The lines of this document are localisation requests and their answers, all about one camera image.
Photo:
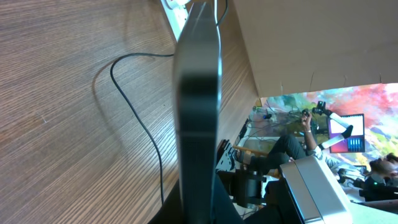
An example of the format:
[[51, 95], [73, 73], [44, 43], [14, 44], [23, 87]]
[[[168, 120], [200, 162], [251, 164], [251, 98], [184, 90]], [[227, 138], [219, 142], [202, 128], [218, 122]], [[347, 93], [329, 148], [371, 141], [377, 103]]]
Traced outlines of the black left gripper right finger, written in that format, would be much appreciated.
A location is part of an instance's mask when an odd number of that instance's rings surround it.
[[220, 177], [215, 175], [213, 192], [212, 223], [214, 224], [244, 224], [243, 219], [235, 209]]

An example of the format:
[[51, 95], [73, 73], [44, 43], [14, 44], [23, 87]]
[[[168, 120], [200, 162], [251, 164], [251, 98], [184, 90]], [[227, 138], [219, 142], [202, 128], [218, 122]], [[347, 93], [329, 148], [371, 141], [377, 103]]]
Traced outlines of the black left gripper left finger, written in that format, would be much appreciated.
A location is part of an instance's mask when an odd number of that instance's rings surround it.
[[182, 196], [181, 184], [178, 179], [165, 199], [160, 210], [148, 222], [148, 224], [184, 224], [185, 202]]

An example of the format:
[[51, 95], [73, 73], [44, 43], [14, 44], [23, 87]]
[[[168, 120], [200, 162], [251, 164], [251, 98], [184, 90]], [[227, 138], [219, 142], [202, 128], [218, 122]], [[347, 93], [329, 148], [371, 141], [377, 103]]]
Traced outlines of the teal screen smartphone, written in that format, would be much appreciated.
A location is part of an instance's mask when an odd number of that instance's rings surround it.
[[173, 66], [175, 132], [184, 223], [212, 223], [221, 100], [221, 47], [212, 6], [192, 4]]

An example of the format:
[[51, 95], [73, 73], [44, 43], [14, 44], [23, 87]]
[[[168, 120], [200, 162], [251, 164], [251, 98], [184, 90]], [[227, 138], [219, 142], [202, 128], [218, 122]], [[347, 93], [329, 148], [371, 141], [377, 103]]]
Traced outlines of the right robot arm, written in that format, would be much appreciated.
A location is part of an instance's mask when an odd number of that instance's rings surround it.
[[285, 178], [270, 180], [262, 172], [233, 170], [233, 148], [225, 139], [218, 144], [216, 161], [216, 173], [233, 203], [244, 208], [263, 206], [244, 218], [244, 223], [302, 223]]

